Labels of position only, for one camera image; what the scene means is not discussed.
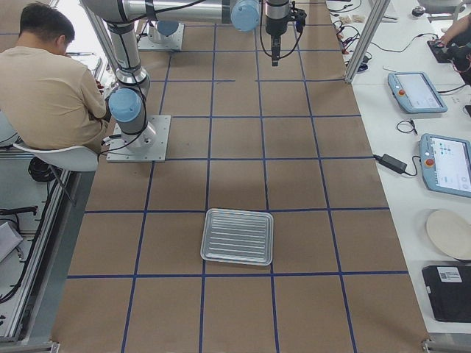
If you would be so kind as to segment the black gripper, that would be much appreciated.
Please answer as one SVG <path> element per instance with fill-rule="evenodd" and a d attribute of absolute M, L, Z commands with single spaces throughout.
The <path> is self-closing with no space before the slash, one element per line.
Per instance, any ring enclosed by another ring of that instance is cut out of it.
<path fill-rule="evenodd" d="M 287 30 L 287 17 L 273 19 L 266 16 L 266 33 L 271 38 L 272 66 L 279 66 L 281 37 Z"/>

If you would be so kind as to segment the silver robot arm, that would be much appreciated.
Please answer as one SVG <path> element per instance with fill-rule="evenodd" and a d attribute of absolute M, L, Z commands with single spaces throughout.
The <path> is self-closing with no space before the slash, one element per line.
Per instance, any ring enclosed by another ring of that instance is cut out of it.
<path fill-rule="evenodd" d="M 271 38 L 268 55 L 276 66 L 283 59 L 281 37 L 288 24 L 296 23 L 301 32 L 306 18 L 294 1 L 85 1 L 84 5 L 107 24 L 110 33 L 119 88 L 111 94 L 109 108 L 124 147 L 131 151 L 149 148 L 156 136 L 146 111 L 150 78 L 141 65 L 136 21 L 232 24 L 242 32 L 260 27 Z"/>

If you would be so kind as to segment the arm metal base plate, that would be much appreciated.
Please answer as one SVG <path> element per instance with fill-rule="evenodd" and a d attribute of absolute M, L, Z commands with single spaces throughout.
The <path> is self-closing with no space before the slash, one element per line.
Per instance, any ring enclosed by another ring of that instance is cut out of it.
<path fill-rule="evenodd" d="M 177 21 L 148 21 L 138 35 L 140 51 L 181 51 L 185 25 Z"/>
<path fill-rule="evenodd" d="M 148 115 L 147 126 L 140 135 L 127 135 L 117 122 L 106 159 L 109 163 L 164 162 L 171 125 L 170 115 Z"/>

